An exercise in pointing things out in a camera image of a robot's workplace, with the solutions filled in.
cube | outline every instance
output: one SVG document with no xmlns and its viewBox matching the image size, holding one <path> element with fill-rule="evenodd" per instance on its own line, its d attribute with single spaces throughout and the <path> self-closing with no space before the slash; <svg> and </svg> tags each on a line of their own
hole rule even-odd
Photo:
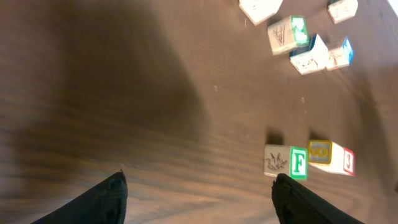
<svg viewBox="0 0 398 224">
<path fill-rule="evenodd" d="M 309 36 L 302 16 L 289 16 L 268 27 L 272 54 L 282 54 L 297 47 L 307 46 Z"/>
<path fill-rule="evenodd" d="M 333 174 L 354 175 L 354 153 L 329 140 L 311 140 L 308 144 L 311 166 Z"/>
<path fill-rule="evenodd" d="M 256 26 L 277 13 L 282 1 L 283 0 L 240 0 L 239 7 Z"/>
<path fill-rule="evenodd" d="M 354 59 L 354 50 L 348 37 L 338 44 L 338 47 L 329 50 L 329 62 L 326 65 L 327 70 L 345 67 L 351 65 Z"/>
<path fill-rule="evenodd" d="M 266 145 L 264 174 L 276 177 L 280 173 L 287 174 L 293 179 L 307 179 L 307 149 L 295 146 Z"/>
<path fill-rule="evenodd" d="M 335 24 L 355 16 L 358 0 L 332 0 L 328 11 Z"/>
<path fill-rule="evenodd" d="M 328 63 L 328 47 L 318 34 L 311 37 L 310 43 L 290 52 L 290 62 L 302 75 L 325 69 Z"/>
</svg>

red block face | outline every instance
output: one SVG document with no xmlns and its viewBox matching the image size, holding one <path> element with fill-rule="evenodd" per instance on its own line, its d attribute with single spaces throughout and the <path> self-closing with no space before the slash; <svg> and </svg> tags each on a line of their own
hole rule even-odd
<svg viewBox="0 0 398 224">
<path fill-rule="evenodd" d="M 344 148 L 343 166 L 345 172 L 354 176 L 354 153 L 347 148 Z"/>
</svg>

red border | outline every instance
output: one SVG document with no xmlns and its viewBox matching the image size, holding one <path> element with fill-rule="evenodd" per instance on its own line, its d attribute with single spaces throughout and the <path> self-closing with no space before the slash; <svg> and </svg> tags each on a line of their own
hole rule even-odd
<svg viewBox="0 0 398 224">
<path fill-rule="evenodd" d="M 343 170 L 344 170 L 345 172 L 349 173 L 350 175 L 354 176 L 354 169 L 355 169 L 355 154 L 354 154 L 353 151 L 347 149 L 346 147 L 344 148 L 344 152 L 345 152 L 345 151 L 350 152 L 350 153 L 354 156 L 354 157 L 353 157 L 353 163 L 352 163 L 353 171 L 351 172 L 351 171 L 346 170 L 346 167 L 345 167 L 345 160 L 346 160 L 345 154 L 344 154 L 344 160 L 343 160 Z"/>
</svg>

block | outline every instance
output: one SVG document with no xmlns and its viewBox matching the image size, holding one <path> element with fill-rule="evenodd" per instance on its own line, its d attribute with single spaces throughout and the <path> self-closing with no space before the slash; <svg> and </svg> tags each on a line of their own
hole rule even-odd
<svg viewBox="0 0 398 224">
<path fill-rule="evenodd" d="M 354 153 L 329 140 L 310 140 L 311 166 L 333 174 L 354 175 Z"/>
<path fill-rule="evenodd" d="M 278 12 L 283 0 L 240 0 L 239 7 L 256 26 Z"/>
<path fill-rule="evenodd" d="M 268 27 L 272 54 L 282 54 L 297 47 L 307 46 L 309 36 L 302 16 L 289 16 Z"/>
<path fill-rule="evenodd" d="M 284 173 L 293 179 L 307 179 L 307 149 L 295 146 L 266 145 L 264 149 L 264 174 L 276 177 Z"/>
<path fill-rule="evenodd" d="M 328 11 L 335 24 L 355 16 L 358 0 L 332 0 Z"/>
<path fill-rule="evenodd" d="M 290 52 L 290 62 L 302 75 L 325 69 L 328 47 L 318 34 L 311 37 L 309 45 Z"/>
<path fill-rule="evenodd" d="M 327 70 L 334 70 L 351 65 L 354 59 L 354 50 L 348 37 L 340 42 L 337 47 L 329 50 L 329 62 L 326 65 Z"/>
</svg>

white block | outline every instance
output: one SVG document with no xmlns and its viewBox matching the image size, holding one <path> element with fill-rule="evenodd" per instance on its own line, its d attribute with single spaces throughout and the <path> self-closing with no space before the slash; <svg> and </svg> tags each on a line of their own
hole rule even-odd
<svg viewBox="0 0 398 224">
<path fill-rule="evenodd" d="M 311 140 L 309 164 L 333 174 L 354 175 L 354 153 L 332 141 Z"/>
<path fill-rule="evenodd" d="M 307 25 L 302 16 L 289 16 L 268 27 L 272 53 L 282 54 L 308 45 Z"/>
<path fill-rule="evenodd" d="M 328 6 L 329 14 L 335 24 L 355 16 L 358 0 L 334 0 Z"/>
<path fill-rule="evenodd" d="M 321 37 L 315 34 L 308 46 L 291 51 L 290 62 L 300 74 L 305 75 L 325 69 L 328 56 L 328 47 Z"/>
<path fill-rule="evenodd" d="M 239 7 L 256 26 L 278 12 L 283 0 L 240 0 Z"/>
<path fill-rule="evenodd" d="M 326 65 L 327 70 L 345 67 L 351 65 L 354 59 L 354 50 L 348 37 L 338 44 L 338 47 L 329 50 L 329 62 Z"/>
</svg>

